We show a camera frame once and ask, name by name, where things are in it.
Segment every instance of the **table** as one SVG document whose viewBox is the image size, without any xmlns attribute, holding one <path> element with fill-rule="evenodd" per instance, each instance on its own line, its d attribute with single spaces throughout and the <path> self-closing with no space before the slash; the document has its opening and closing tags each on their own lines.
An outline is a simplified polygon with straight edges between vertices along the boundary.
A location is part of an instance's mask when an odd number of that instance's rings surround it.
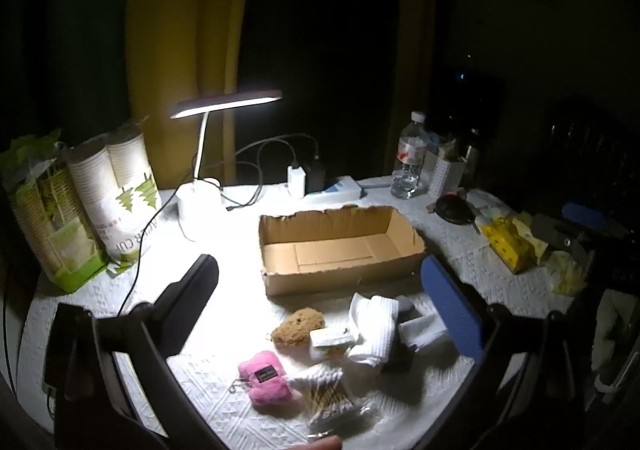
<svg viewBox="0 0 640 450">
<path fill-rule="evenodd" d="M 428 195 L 399 201 L 390 195 L 388 187 L 376 188 L 375 181 L 365 181 L 363 186 L 367 185 L 373 188 L 364 190 L 365 195 L 350 204 L 395 206 L 437 246 L 459 277 L 473 284 L 487 302 L 504 303 L 515 314 L 535 317 L 545 317 L 552 309 L 566 311 L 568 308 L 570 299 L 551 293 L 544 268 L 514 276 L 489 248 L 486 238 L 478 235 L 472 226 L 455 226 L 435 214 L 428 214 L 425 206 L 433 201 Z M 254 189 L 230 187 L 225 193 L 242 202 L 248 200 Z M 500 204 L 483 192 L 472 192 L 469 199 L 486 213 Z M 328 325 L 346 320 L 353 290 L 273 301 L 264 295 L 258 217 L 321 208 L 327 207 L 305 206 L 291 199 L 283 185 L 266 186 L 253 206 L 230 212 L 229 220 L 217 230 L 212 227 L 209 237 L 192 242 L 183 235 L 177 212 L 170 205 L 153 245 L 143 255 L 140 278 L 126 310 L 139 301 L 155 301 L 167 284 L 181 279 L 201 253 L 209 253 L 218 260 L 218 288 L 182 352 L 170 358 L 168 364 L 196 409 L 232 450 L 281 449 L 305 440 L 306 424 L 302 415 L 297 412 L 281 412 L 277 416 L 258 414 L 244 392 L 233 394 L 228 389 L 238 376 L 238 363 L 257 351 L 273 349 L 266 335 L 291 311 L 311 306 L 325 315 Z M 25 411 L 46 430 L 52 432 L 53 423 L 47 413 L 42 371 L 57 304 L 82 305 L 97 317 L 114 315 L 133 277 L 131 270 L 117 277 L 102 273 L 70 295 L 61 295 L 46 277 L 40 277 L 22 336 L 17 393 Z M 358 291 L 391 297 L 404 294 L 422 313 L 434 310 L 429 297 L 421 291 L 417 277 L 378 285 L 368 292 Z M 162 433 L 129 358 L 118 354 L 117 359 L 144 425 Z M 283 356 L 282 361 L 289 373 L 304 367 L 294 357 Z M 509 374 L 516 371 L 520 361 L 514 358 Z M 444 409 L 471 366 L 472 360 L 454 351 L 438 351 L 417 358 L 407 374 L 380 375 L 363 383 L 359 392 L 377 407 L 381 420 L 372 430 L 349 439 L 345 448 L 410 448 Z"/>
</svg>

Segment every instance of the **bottle label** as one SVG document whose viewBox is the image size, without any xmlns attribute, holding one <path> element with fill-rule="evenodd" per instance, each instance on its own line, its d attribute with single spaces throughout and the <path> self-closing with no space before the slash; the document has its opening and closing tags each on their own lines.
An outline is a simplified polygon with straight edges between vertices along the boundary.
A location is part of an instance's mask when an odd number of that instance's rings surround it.
<svg viewBox="0 0 640 450">
<path fill-rule="evenodd" d="M 418 141 L 418 145 L 412 145 L 401 139 L 398 142 L 398 154 L 396 157 L 406 165 L 416 166 L 422 164 L 425 151 L 426 146 L 422 141 Z"/>
</svg>

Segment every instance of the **bottle cap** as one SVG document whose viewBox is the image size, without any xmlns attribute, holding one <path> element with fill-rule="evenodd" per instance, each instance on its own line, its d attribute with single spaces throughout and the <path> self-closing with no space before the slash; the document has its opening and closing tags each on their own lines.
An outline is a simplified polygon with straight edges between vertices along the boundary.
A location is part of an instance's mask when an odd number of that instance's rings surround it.
<svg viewBox="0 0 640 450">
<path fill-rule="evenodd" d="M 424 123 L 424 114 L 422 112 L 412 112 L 411 121 L 415 121 L 416 123 Z"/>
</svg>

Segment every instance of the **water bottle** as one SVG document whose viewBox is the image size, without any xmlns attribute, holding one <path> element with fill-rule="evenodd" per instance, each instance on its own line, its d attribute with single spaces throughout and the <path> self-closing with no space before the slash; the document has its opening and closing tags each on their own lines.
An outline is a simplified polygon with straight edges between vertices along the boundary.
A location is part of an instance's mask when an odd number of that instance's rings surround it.
<svg viewBox="0 0 640 450">
<path fill-rule="evenodd" d="M 427 134 L 424 131 L 424 114 L 411 113 L 411 123 L 400 134 L 396 165 L 391 173 L 391 195 L 398 199 L 408 199 L 413 195 L 427 148 Z"/>
</svg>

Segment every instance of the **open brown cardboard box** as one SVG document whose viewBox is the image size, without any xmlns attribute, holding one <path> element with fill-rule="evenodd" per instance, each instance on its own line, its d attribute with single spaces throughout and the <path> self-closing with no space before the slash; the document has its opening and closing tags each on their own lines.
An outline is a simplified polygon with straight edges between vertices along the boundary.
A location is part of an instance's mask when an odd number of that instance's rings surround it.
<svg viewBox="0 0 640 450">
<path fill-rule="evenodd" d="M 390 206 L 260 217 L 269 296 L 313 293 L 402 278 L 418 271 L 424 241 Z"/>
</svg>

